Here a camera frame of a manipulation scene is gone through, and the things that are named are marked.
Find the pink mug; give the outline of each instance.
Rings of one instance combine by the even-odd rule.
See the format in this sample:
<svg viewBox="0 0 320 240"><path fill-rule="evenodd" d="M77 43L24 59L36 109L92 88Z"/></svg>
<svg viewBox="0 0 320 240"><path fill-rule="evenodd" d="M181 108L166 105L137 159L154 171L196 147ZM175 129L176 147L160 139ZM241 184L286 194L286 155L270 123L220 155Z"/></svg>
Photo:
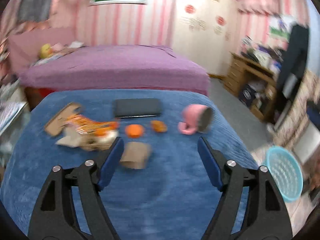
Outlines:
<svg viewBox="0 0 320 240"><path fill-rule="evenodd" d="M211 107L193 104L182 111L185 122L179 122L178 129L183 134L205 133L211 123L213 110Z"/></svg>

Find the blue laundry basket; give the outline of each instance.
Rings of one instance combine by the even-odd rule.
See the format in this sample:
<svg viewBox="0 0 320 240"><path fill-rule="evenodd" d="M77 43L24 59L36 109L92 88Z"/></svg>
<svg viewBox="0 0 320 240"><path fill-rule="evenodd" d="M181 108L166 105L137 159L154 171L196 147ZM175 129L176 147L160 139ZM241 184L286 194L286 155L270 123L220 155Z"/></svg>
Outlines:
<svg viewBox="0 0 320 240"><path fill-rule="evenodd" d="M303 177L299 163L286 149L272 146L264 161L285 202L293 202L302 192Z"/></svg>

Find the gray curtain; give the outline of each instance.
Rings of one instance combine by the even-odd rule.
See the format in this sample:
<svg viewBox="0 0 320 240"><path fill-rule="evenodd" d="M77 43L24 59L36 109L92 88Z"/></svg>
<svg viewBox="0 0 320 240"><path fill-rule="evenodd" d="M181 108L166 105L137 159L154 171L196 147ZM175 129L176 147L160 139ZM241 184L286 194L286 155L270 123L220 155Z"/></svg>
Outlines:
<svg viewBox="0 0 320 240"><path fill-rule="evenodd" d="M49 18L50 7L51 0L21 0L18 23L45 21Z"/></svg>

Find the desk drawer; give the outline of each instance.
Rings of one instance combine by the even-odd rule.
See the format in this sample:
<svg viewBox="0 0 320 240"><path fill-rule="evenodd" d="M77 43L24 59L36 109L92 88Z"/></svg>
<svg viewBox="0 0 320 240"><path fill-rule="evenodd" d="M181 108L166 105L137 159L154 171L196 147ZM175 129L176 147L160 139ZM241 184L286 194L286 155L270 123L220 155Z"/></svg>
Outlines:
<svg viewBox="0 0 320 240"><path fill-rule="evenodd" d="M236 68L238 71L243 72L244 71L244 67L246 66L246 63L237 60L237 59L233 59L232 61L232 68Z"/></svg>
<svg viewBox="0 0 320 240"><path fill-rule="evenodd" d="M224 85L230 88L236 95L239 93L240 84L229 76L226 77Z"/></svg>
<svg viewBox="0 0 320 240"><path fill-rule="evenodd" d="M229 69L228 77L239 82L242 77L242 73L237 68L232 67Z"/></svg>

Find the wooden desk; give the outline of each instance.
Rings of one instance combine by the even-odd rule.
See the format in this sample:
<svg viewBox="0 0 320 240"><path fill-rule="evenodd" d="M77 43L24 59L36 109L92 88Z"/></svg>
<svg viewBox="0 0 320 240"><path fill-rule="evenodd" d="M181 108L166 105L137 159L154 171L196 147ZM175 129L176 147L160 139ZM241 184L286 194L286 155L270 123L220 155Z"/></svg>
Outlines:
<svg viewBox="0 0 320 240"><path fill-rule="evenodd" d="M258 119L260 119L260 121L268 121L272 116L274 101L276 98L276 82L273 80L273 72L250 59L241 57L234 53L232 53L232 56L232 64L228 75L224 80L225 89L235 97L238 97L242 88L249 81L256 80L258 78L266 81L268 87L272 88L273 95L265 109L265 113L262 114L255 106L255 103L252 103L250 110Z"/></svg>

